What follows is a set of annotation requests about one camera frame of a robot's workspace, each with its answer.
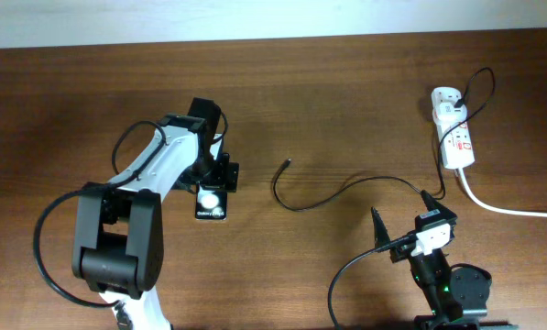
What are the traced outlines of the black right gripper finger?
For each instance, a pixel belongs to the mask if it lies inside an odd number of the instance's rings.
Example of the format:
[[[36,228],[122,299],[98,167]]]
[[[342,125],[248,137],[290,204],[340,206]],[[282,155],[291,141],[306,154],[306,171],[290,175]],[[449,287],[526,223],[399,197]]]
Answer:
[[[432,212],[434,214],[438,213],[442,215],[449,215],[452,212],[447,207],[439,203],[433,196],[431,196],[425,190],[421,191],[421,198],[428,212]]]
[[[388,230],[377,208],[371,208],[371,217],[374,227],[374,242],[376,246],[385,246],[390,242]]]

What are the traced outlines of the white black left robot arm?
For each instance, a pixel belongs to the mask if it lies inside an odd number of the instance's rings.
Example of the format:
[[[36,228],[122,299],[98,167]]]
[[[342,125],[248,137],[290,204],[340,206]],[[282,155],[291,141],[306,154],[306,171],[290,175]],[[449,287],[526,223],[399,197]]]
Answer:
[[[165,115],[152,141],[107,188],[88,183],[78,200],[72,272],[110,304],[120,329],[170,329],[156,283],[164,258],[162,203],[173,190],[195,196],[198,220],[224,221],[238,164],[216,129],[212,100],[194,98],[187,115]]]

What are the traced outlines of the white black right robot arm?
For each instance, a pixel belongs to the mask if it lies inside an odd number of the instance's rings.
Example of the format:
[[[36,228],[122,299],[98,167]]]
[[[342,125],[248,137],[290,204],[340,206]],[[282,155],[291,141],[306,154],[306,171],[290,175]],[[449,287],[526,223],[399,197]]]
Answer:
[[[415,228],[405,236],[391,240],[388,230],[375,207],[371,208],[375,230],[375,249],[387,251],[392,263],[407,260],[415,283],[422,290],[435,318],[447,322],[440,290],[450,279],[451,268],[442,248],[454,238],[457,215],[439,203],[426,191],[421,198],[427,212],[414,219]]]

